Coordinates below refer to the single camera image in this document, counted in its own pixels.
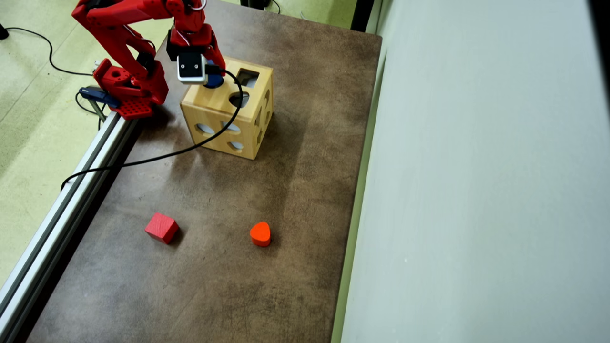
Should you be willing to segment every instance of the black wire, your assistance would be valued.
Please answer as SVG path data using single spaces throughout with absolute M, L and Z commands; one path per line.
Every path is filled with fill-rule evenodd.
M 59 71 L 62 71 L 62 72 L 64 72 L 64 73 L 72 74 L 72 75 L 84 75 L 84 76 L 92 76 L 92 75 L 93 75 L 93 73 L 92 73 L 92 74 L 77 73 L 77 72 L 75 72 L 75 71 L 69 71 L 69 70 L 61 69 L 61 68 L 58 68 L 57 66 L 55 66 L 55 65 L 53 64 L 53 61 L 51 60 L 51 57 L 53 56 L 53 45 L 51 44 L 51 41 L 49 41 L 48 39 L 46 39 L 46 37 L 45 37 L 45 36 L 43 36 L 43 35 L 41 35 L 41 34 L 38 34 L 38 33 L 34 32 L 34 31 L 30 31 L 30 30 L 22 29 L 22 28 L 20 28 L 20 27 L 7 27 L 6 29 L 7 29 L 7 30 L 21 30 L 21 31 L 26 31 L 26 32 L 29 32 L 29 33 L 31 33 L 31 34 L 35 34 L 35 35 L 39 36 L 40 38 L 42 38 L 42 39 L 46 40 L 46 42 L 47 42 L 47 43 L 49 43 L 49 47 L 51 47 L 51 52 L 49 52 L 49 62 L 51 63 L 51 65 L 53 66 L 53 68 L 55 68 L 55 69 L 57 69 L 57 70 L 59 70 Z
M 76 93 L 76 95 L 74 96 L 74 100 L 76 101 L 76 104 L 83 110 L 86 110 L 89 113 L 93 113 L 96 114 L 94 111 L 90 110 L 90 109 L 86 109 L 85 107 L 83 107 L 83 105 L 81 105 L 81 103 L 78 102 L 78 96 L 80 93 Z
M 282 9 L 281 9 L 281 8 L 280 8 L 280 6 L 278 5 L 278 3 L 277 3 L 277 2 L 275 2 L 275 0 L 271 0 L 271 1 L 273 1 L 273 2 L 276 4 L 276 6 L 278 7 L 278 14 L 281 14 L 281 13 L 282 13 Z
M 228 70 L 220 69 L 220 71 L 222 73 L 226 73 L 231 78 L 233 78 L 233 80 L 235 80 L 235 83 L 237 84 L 237 87 L 239 88 L 239 106 L 237 106 L 237 108 L 235 109 L 235 113 L 233 114 L 233 117 L 231 117 L 231 119 L 223 126 L 223 128 L 220 129 L 218 132 L 216 132 L 214 135 L 212 135 L 208 139 L 203 140 L 201 143 L 197 143 L 197 144 L 195 144 L 193 146 L 190 146 L 190 147 L 188 147 L 186 149 L 182 149 L 182 150 L 179 150 L 179 151 L 174 151 L 173 153 L 169 153 L 169 154 L 165 154 L 165 155 L 161 155 L 161 156 L 157 156 L 157 157 L 152 157 L 152 158 L 145 159 L 145 160 L 142 160 L 142 161 L 135 161 L 135 162 L 125 163 L 125 164 L 110 165 L 108 167 L 100 167 L 100 168 L 93 168 L 93 169 L 87 169 L 87 170 L 79 171 L 78 173 L 71 175 L 69 178 L 67 178 L 66 180 L 63 181 L 62 189 L 63 189 L 64 186 L 66 186 L 66 183 L 68 183 L 68 181 L 70 181 L 71 179 L 73 179 L 73 178 L 75 178 L 77 176 L 84 175 L 84 174 L 91 173 L 91 172 L 101 172 L 101 171 L 104 171 L 104 170 L 120 169 L 120 168 L 124 168 L 124 167 L 131 167 L 133 165 L 144 164 L 144 163 L 148 163 L 148 162 L 154 162 L 154 161 L 158 161 L 160 159 L 164 159 L 164 158 L 167 158 L 167 157 L 184 154 L 184 153 L 187 153 L 187 152 L 189 152 L 191 150 L 199 148 L 200 146 L 206 144 L 207 142 L 211 141 L 212 139 L 218 137 L 220 134 L 225 132 L 225 130 L 227 130 L 227 128 L 231 124 L 233 124 L 233 121 L 235 120 L 235 118 L 237 118 L 237 114 L 239 113 L 239 109 L 242 108 L 243 89 L 242 89 L 241 83 L 239 83 L 239 81 L 237 80 L 237 77 L 235 77 L 235 75 L 233 75 Z

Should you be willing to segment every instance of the floor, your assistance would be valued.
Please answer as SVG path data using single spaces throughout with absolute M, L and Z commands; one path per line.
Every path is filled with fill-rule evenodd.
M 239 0 L 228 2 L 239 3 Z M 349 27 L 356 0 L 276 0 L 283 15 Z M 3 0 L 0 23 L 45 35 L 55 65 L 91 72 L 107 53 L 70 17 L 75 1 Z M 277 5 L 267 10 L 277 12 Z M 171 20 L 132 27 L 161 44 Z M 59 194 L 59 187 L 97 133 L 97 117 L 74 103 L 92 78 L 61 73 L 49 64 L 48 44 L 10 31 L 0 41 L 0 284 L 4 283 Z

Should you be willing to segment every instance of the red cube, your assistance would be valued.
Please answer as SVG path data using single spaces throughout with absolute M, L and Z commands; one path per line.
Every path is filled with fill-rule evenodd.
M 144 231 L 152 238 L 169 244 L 176 231 L 178 231 L 178 224 L 172 218 L 162 215 L 161 213 L 155 213 Z

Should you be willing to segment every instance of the red robotic arm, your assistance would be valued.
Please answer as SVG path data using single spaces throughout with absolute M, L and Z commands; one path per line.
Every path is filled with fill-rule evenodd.
M 225 67 L 214 32 L 204 23 L 203 7 L 201 0 L 79 0 L 72 16 L 122 66 L 113 66 L 104 59 L 93 73 L 99 86 L 121 101 L 121 106 L 111 109 L 125 119 L 150 117 L 152 103 L 162 104 L 168 92 L 163 66 L 154 60 L 152 43 L 128 24 L 173 16 L 175 24 L 168 35 L 172 60 L 176 60 L 177 50 L 184 49 L 200 52 Z M 137 59 L 127 46 L 139 53 Z

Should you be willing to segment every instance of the orange heart-shaped block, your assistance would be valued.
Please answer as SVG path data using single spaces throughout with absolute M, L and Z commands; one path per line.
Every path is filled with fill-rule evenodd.
M 250 238 L 252 238 L 252 243 L 260 247 L 269 245 L 269 243 L 271 243 L 271 230 L 269 229 L 269 224 L 260 222 L 254 225 L 254 227 L 250 229 Z

